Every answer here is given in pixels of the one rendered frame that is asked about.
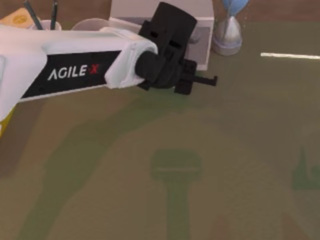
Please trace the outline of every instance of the robotic arm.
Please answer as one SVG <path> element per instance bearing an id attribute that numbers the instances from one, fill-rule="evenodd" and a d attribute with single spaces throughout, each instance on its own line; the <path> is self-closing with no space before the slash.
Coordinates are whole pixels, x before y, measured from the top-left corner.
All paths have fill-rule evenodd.
<path id="1" fill-rule="evenodd" d="M 197 20 L 161 2 L 138 34 L 101 31 L 46 31 L 0 25 L 0 123 L 21 101 L 85 89 L 139 86 L 174 88 L 189 95 L 197 64 L 185 59 Z"/>

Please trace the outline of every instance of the light blue balloon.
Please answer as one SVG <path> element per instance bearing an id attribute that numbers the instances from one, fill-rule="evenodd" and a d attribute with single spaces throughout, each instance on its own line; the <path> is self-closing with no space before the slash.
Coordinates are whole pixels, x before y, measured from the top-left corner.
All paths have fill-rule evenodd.
<path id="1" fill-rule="evenodd" d="M 227 10 L 231 16 L 235 16 L 245 8 L 249 0 L 222 0 L 222 2 L 225 10 Z"/>

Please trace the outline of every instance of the white box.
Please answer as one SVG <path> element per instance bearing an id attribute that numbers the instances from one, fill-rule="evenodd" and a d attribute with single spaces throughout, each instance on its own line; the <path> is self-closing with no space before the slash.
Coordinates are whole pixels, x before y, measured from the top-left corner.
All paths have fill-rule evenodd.
<path id="1" fill-rule="evenodd" d="M 196 44 L 189 44 L 186 58 L 197 62 L 197 70 L 206 71 L 215 22 L 212 0 L 112 0 L 110 21 L 142 25 L 145 20 L 151 20 L 160 2 L 174 5 L 197 19 L 201 38 Z"/>

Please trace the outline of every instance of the red letter x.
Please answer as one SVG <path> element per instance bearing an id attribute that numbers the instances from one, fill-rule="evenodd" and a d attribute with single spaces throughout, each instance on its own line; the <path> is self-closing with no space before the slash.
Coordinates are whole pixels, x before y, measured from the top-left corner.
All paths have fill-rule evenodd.
<path id="1" fill-rule="evenodd" d="M 99 64 L 92 64 L 90 69 L 90 74 L 96 74 L 98 71 Z"/>

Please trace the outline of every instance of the black stick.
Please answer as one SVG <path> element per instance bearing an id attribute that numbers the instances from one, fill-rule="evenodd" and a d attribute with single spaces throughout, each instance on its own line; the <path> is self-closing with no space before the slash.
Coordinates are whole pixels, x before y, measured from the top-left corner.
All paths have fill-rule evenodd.
<path id="1" fill-rule="evenodd" d="M 57 0 L 53 0 L 50 30 L 56 29 L 57 13 L 58 13 L 58 2 L 57 2 Z"/>
<path id="2" fill-rule="evenodd" d="M 36 16 L 34 10 L 32 9 L 30 3 L 28 2 L 28 0 L 24 0 L 24 3 L 23 3 L 23 4 L 24 4 L 26 10 L 28 11 L 28 13 L 30 14 L 30 16 L 31 16 L 31 18 L 32 18 L 32 20 L 33 20 L 36 28 L 37 28 L 38 30 L 43 30 L 43 27 L 42 27 L 42 25 L 40 24 L 40 22 L 39 22 L 39 20 L 38 20 L 38 18 L 37 18 L 37 16 Z"/>

